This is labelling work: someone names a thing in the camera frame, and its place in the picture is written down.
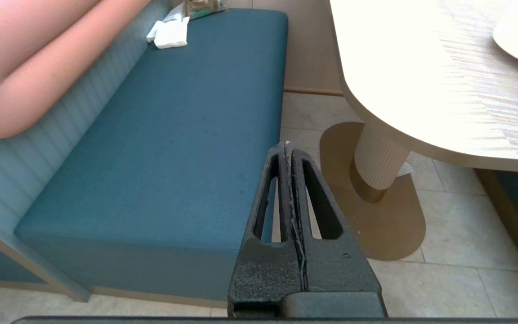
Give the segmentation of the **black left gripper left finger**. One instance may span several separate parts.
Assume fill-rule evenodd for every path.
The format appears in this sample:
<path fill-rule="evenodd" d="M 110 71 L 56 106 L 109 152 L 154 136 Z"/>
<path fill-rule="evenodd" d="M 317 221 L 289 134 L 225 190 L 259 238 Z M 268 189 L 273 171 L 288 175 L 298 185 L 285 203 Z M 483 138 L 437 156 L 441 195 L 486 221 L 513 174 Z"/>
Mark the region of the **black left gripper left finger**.
<path fill-rule="evenodd" d="M 262 240 L 271 182 L 277 179 L 282 240 Z M 288 144 L 269 150 L 257 187 L 232 279 L 228 315 L 277 315 L 281 301 L 306 289 L 303 235 L 298 224 Z"/>

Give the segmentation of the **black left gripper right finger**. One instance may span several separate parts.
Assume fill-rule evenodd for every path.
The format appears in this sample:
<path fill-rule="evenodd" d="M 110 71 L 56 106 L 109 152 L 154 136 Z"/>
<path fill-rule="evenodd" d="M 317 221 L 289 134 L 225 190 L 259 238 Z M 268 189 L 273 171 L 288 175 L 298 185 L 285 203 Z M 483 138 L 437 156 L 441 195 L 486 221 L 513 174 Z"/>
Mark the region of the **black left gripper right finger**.
<path fill-rule="evenodd" d="M 309 154 L 290 156 L 290 180 L 301 238 L 299 266 L 310 292 L 378 292 L 380 283 L 333 193 Z"/>

